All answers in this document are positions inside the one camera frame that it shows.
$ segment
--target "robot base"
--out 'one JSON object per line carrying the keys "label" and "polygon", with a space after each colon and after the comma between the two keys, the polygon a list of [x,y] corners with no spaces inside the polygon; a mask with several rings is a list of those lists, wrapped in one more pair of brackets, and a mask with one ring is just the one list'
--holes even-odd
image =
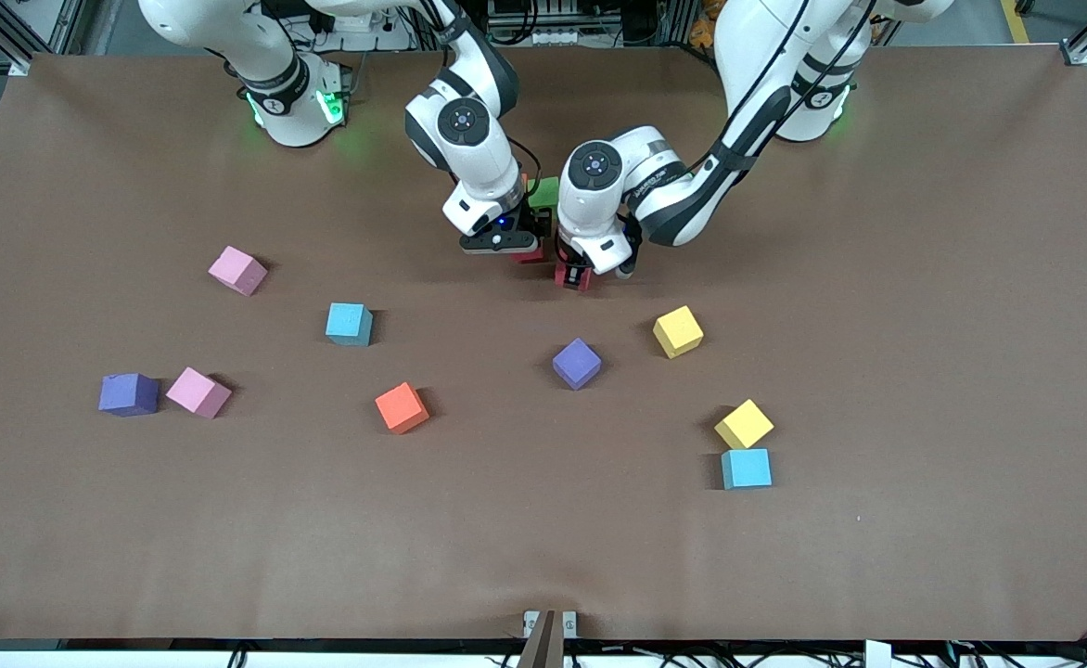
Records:
{"label": "robot base", "polygon": [[350,102],[352,72],[341,71],[341,65],[326,62],[315,54],[299,54],[309,65],[309,89],[292,103],[288,114],[273,115],[255,106],[255,123],[263,127],[276,143],[293,149],[316,143],[333,128],[345,125]]}

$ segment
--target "pink cube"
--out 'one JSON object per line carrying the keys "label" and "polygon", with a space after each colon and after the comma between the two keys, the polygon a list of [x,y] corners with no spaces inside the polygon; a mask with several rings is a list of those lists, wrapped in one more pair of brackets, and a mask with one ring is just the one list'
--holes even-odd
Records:
{"label": "pink cube", "polygon": [[217,261],[210,266],[210,276],[220,280],[226,288],[250,297],[251,292],[259,288],[264,276],[267,276],[267,270],[254,257],[235,249],[234,245],[226,245],[226,250],[222,251]]}
{"label": "pink cube", "polygon": [[230,398],[230,390],[201,376],[197,369],[187,367],[165,396],[185,406],[185,411],[190,411],[193,415],[213,419],[222,404]]}

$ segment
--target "orange cube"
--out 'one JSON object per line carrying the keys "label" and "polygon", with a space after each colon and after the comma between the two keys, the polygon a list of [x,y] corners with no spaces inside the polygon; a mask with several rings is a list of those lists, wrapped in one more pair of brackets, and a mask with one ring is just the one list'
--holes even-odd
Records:
{"label": "orange cube", "polygon": [[428,409],[424,407],[421,394],[408,383],[400,385],[375,399],[375,405],[378,406],[378,414],[383,415],[387,428],[396,434],[404,434],[408,429],[428,418]]}

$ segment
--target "black band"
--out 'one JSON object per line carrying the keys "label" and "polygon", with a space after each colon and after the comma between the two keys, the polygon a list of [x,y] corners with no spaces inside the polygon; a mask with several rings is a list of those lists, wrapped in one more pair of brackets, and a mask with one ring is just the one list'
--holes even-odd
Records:
{"label": "black band", "polygon": [[754,163],[759,161],[759,157],[744,153],[744,149],[748,149],[749,147],[740,148],[740,143],[738,143],[738,147],[737,149],[725,147],[725,143],[717,139],[712,144],[712,148],[709,149],[709,155],[716,157],[717,163],[721,163],[721,166],[725,171],[749,171],[754,168]]}
{"label": "black band", "polygon": [[463,33],[465,33],[466,29],[468,29],[468,26],[473,25],[473,22],[468,17],[468,14],[465,14],[463,12],[463,13],[454,13],[453,15],[455,16],[453,18],[453,22],[451,22],[451,24],[449,25],[446,25],[446,28],[441,29],[440,33],[437,34],[437,37],[440,39],[441,43],[454,42],[455,39],[458,39]]}
{"label": "black band", "polygon": [[850,63],[848,65],[832,65],[828,67],[827,63],[822,63],[813,59],[811,54],[803,55],[803,64],[808,67],[813,68],[813,71],[819,73],[826,73],[828,76],[841,75],[841,73],[851,73],[857,70],[857,65],[861,64],[861,59],[857,59],[857,63]]}
{"label": "black band", "polygon": [[650,194],[651,190],[662,188],[671,181],[678,181],[684,174],[687,174],[687,165],[682,161],[667,163],[661,166],[661,168],[653,171],[649,177],[641,179],[637,188],[628,191],[627,196],[625,196],[625,206],[628,206],[632,212],[636,211],[638,204],[641,204],[647,199],[647,194]]}
{"label": "black band", "polygon": [[259,92],[259,90],[251,88],[251,86],[258,85],[242,79],[243,85],[247,86],[247,93],[250,94],[251,100],[255,101],[255,106],[259,106],[260,110],[263,110],[268,115],[273,115],[273,117],[285,117],[285,115],[288,115],[292,111],[292,103],[309,90],[309,64],[299,59],[299,56],[295,63],[297,63],[297,75],[295,75],[292,84],[285,86],[280,90],[276,90],[276,92]]}
{"label": "black band", "polygon": [[428,133],[424,131],[420,123],[416,123],[411,111],[403,112],[403,131],[408,134],[408,139],[411,139],[412,143],[416,144],[416,148],[424,151],[424,155],[428,156],[428,162],[435,168],[449,171],[449,161],[442,155],[437,144],[433,143],[433,139],[429,138]]}
{"label": "black band", "polygon": [[454,73],[449,67],[441,68],[441,71],[437,73],[437,79],[447,84],[462,98],[468,98],[473,93],[473,87],[466,84],[465,79],[462,79],[462,75]]}
{"label": "black band", "polygon": [[[811,80],[807,80],[805,77],[799,75],[799,73],[795,73],[794,79],[790,79],[790,89],[803,99],[803,105],[807,106],[808,110],[823,110],[826,109],[827,105],[832,104],[832,101],[835,100],[837,94],[844,92],[844,89],[848,87],[850,79],[852,79],[852,77],[848,77],[848,79],[841,80],[840,84],[835,86],[813,87]],[[827,98],[823,101],[823,103],[815,103],[813,100],[816,94],[820,94],[821,92],[827,92]]]}
{"label": "black band", "polygon": [[284,81],[292,78],[292,75],[297,73],[302,62],[303,61],[300,59],[300,55],[297,55],[293,51],[292,62],[288,63],[288,66],[284,67],[284,73],[280,73],[280,75],[276,75],[273,76],[272,79],[264,80],[245,79],[242,76],[239,76],[238,80],[241,80],[247,88],[262,88],[263,90],[279,88],[280,86],[284,86]]}

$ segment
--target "purple cube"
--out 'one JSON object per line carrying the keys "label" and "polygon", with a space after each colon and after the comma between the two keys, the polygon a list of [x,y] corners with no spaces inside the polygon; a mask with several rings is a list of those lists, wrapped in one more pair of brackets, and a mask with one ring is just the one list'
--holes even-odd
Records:
{"label": "purple cube", "polygon": [[602,369],[602,358],[580,339],[569,343],[560,354],[552,358],[552,368],[564,378],[565,383],[573,390],[585,388]]}
{"label": "purple cube", "polygon": [[152,378],[139,373],[117,373],[103,377],[98,409],[118,417],[152,415],[157,411],[159,394],[161,383]]}

